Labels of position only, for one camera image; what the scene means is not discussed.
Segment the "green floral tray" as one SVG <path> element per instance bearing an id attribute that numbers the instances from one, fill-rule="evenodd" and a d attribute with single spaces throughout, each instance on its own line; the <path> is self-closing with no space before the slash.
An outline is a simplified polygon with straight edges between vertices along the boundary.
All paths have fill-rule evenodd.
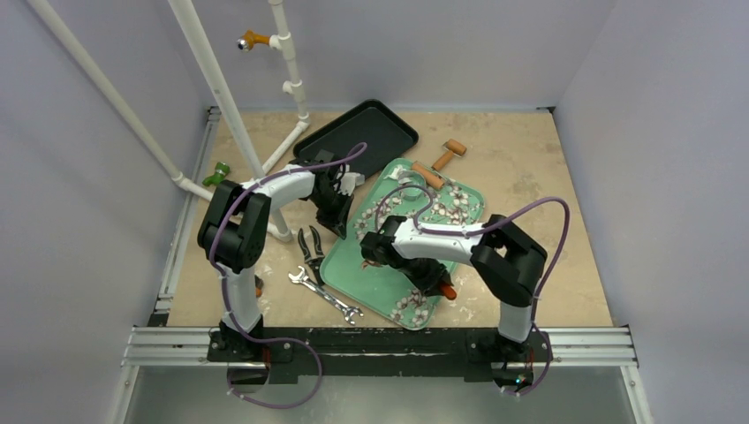
<path id="1" fill-rule="evenodd" d="M 419 330 L 427 326 L 433 317 L 440 297 L 426 297 L 412 285 L 402 273 L 389 267 L 363 267 L 360 241 L 377 224 L 381 225 L 391 215 L 412 218 L 428 204 L 425 191 L 408 189 L 389 197 L 384 205 L 380 202 L 398 186 L 397 181 L 387 179 L 393 167 L 402 165 L 411 170 L 412 162 L 398 158 L 364 186 L 364 197 L 347 224 L 347 238 L 339 239 L 331 248 L 321 266 L 322 279 L 326 285 L 359 302 L 374 313 L 408 330 Z M 471 188 L 448 179 L 441 190 L 428 187 L 423 178 L 412 174 L 410 184 L 419 185 L 433 196 L 430 209 L 419 216 L 421 223 L 471 224 L 477 222 L 485 208 L 483 195 Z"/>

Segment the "black plastic tray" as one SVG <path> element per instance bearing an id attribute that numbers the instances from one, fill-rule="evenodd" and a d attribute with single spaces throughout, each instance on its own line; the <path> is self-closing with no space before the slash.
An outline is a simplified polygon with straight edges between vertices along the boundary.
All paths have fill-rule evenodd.
<path id="1" fill-rule="evenodd" d="M 322 150 L 345 157 L 365 142 L 366 151 L 350 166 L 369 178 L 415 146 L 419 138 L 418 132 L 383 102 L 368 99 L 305 137 L 292 153 L 300 160 L 312 160 Z"/>

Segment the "wooden dough roller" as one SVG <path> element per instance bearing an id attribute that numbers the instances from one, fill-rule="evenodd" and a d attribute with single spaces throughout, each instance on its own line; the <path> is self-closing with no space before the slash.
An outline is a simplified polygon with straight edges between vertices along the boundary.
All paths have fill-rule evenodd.
<path id="1" fill-rule="evenodd" d="M 465 155 L 467 147 L 461 142 L 448 139 L 443 143 L 443 153 L 431 165 L 426 166 L 415 162 L 411 165 L 411 170 L 424 178 L 428 187 L 435 190 L 441 190 L 445 184 L 445 178 L 441 176 L 443 168 L 455 157 Z"/>

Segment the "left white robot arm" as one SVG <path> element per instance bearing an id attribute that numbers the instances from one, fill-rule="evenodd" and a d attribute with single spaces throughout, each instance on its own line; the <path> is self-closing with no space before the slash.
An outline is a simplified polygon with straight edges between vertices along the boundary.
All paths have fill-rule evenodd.
<path id="1" fill-rule="evenodd" d="M 309 201 L 317 209 L 316 222 L 346 238 L 356 186 L 349 164 L 366 147 L 360 143 L 345 157 L 322 150 L 313 160 L 292 161 L 266 177 L 243 184 L 224 180 L 216 188 L 197 241 L 219 277 L 223 317 L 218 332 L 240 360 L 255 360 L 263 349 L 256 331 L 261 312 L 254 266 L 264 252 L 271 214 L 294 201 Z"/>

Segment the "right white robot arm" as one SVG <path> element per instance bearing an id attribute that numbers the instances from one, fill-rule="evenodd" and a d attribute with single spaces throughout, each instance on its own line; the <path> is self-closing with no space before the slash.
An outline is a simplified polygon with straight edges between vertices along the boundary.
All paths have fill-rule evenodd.
<path id="1" fill-rule="evenodd" d="M 365 261 L 397 270 L 426 297 L 456 297 L 446 261 L 472 267 L 500 301 L 496 348 L 515 360 L 531 345 L 533 299 L 548 254 L 512 222 L 491 227 L 504 219 L 492 215 L 487 223 L 418 228 L 405 216 L 389 216 L 359 246 Z"/>

